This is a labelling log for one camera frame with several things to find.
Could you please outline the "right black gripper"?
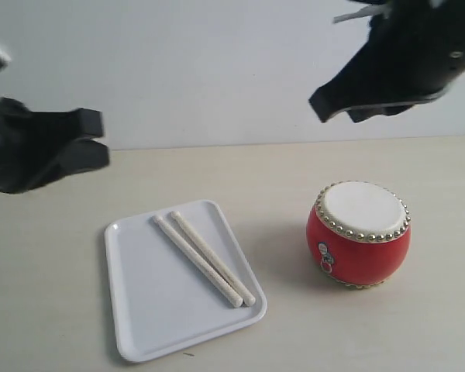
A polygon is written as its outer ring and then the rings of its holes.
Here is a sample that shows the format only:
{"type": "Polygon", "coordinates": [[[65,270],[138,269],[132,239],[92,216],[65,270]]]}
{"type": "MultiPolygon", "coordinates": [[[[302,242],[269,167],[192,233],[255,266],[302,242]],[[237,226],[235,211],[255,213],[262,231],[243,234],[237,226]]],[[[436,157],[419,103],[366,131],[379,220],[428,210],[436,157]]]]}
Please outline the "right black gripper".
{"type": "Polygon", "coordinates": [[[368,46],[308,103],[321,122],[399,115],[441,98],[465,73],[465,1],[371,1],[368,46]]]}

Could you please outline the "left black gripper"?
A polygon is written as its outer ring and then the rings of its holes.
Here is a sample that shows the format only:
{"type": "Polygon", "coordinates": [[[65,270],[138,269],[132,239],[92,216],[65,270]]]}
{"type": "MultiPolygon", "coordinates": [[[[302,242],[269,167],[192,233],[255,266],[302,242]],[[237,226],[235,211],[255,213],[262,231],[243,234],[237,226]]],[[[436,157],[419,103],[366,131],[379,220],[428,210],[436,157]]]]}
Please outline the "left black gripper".
{"type": "Polygon", "coordinates": [[[98,171],[110,164],[103,137],[102,113],[77,108],[69,112],[33,112],[13,98],[0,98],[0,192],[22,194],[65,177],[98,171]],[[26,182],[25,148],[54,155],[26,182]]]}

